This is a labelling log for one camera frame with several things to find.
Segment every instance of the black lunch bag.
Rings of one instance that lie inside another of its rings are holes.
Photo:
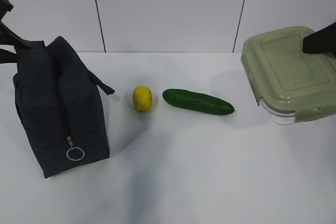
[[[109,158],[97,85],[106,94],[114,90],[62,37],[47,47],[43,41],[29,44],[15,46],[16,54],[7,52],[3,61],[17,62],[15,105],[44,177]]]

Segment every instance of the metal key ring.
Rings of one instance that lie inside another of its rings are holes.
[[[80,150],[82,152],[82,156],[80,158],[72,158],[69,156],[69,152],[73,150]],[[67,158],[71,161],[81,161],[85,157],[85,151],[80,147],[72,147],[69,150],[67,150]]]

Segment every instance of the lemon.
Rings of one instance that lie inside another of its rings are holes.
[[[146,86],[138,86],[133,91],[133,104],[139,111],[149,110],[153,106],[153,96],[150,88]]]

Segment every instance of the cucumber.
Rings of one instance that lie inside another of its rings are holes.
[[[172,106],[212,115],[229,115],[235,111],[230,103],[220,98],[184,89],[167,89],[162,97]]]

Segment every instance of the container lid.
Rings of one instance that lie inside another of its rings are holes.
[[[259,105],[278,113],[296,113],[296,122],[336,113],[336,58],[306,54],[308,27],[288,27],[249,38],[242,62]]]

